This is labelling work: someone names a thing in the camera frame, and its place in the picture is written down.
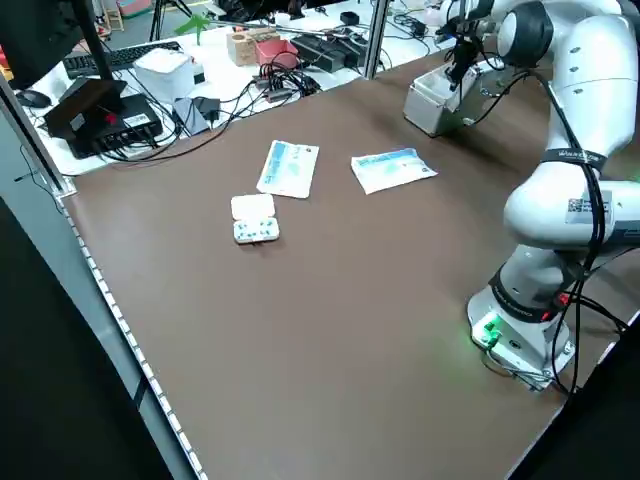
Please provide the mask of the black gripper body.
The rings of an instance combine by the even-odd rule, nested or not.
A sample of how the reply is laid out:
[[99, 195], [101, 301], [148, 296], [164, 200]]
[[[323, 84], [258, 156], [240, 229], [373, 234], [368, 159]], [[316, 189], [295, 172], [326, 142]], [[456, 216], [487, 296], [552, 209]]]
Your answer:
[[453, 36], [456, 40], [453, 47], [454, 55], [477, 56], [480, 52], [480, 46], [482, 43], [477, 32], [480, 21], [454, 17], [451, 20], [451, 25], [453, 27]]

